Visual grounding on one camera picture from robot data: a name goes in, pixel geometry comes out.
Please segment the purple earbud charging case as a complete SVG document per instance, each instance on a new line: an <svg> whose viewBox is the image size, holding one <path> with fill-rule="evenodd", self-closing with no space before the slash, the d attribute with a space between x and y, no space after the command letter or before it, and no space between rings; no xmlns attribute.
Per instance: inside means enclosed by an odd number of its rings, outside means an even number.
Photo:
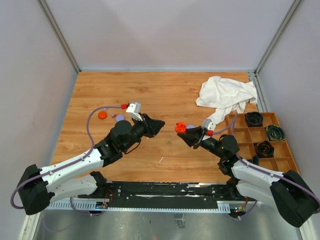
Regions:
<svg viewBox="0 0 320 240"><path fill-rule="evenodd" d="M192 125L192 124L189 124L186 128L187 128L187 129L193 129L193 128L195 128L195 126Z"/></svg>

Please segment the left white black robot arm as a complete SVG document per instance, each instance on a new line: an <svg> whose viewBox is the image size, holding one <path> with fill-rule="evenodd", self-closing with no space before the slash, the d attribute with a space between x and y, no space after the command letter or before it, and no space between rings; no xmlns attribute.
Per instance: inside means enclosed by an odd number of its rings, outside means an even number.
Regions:
<svg viewBox="0 0 320 240"><path fill-rule="evenodd" d="M31 216L62 199L91 194L103 197L107 185L96 170L121 159L143 137L155 137L165 124L139 113L131 122L118 121L103 140L93 142L89 150L73 158L45 167L29 165L11 195L11 206Z"/></svg>

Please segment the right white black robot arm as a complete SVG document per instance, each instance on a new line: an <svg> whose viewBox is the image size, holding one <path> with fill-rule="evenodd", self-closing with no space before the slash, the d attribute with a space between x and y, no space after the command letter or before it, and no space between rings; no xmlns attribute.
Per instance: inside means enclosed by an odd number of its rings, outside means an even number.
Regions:
<svg viewBox="0 0 320 240"><path fill-rule="evenodd" d="M243 196L269 205L297 228L320 212L320 199L297 172L270 170L240 157L233 135L215 139L211 130L200 126L178 130L177 135L189 147L201 147L219 157L219 169L230 176L231 184L226 188L230 199L238 200Z"/></svg>

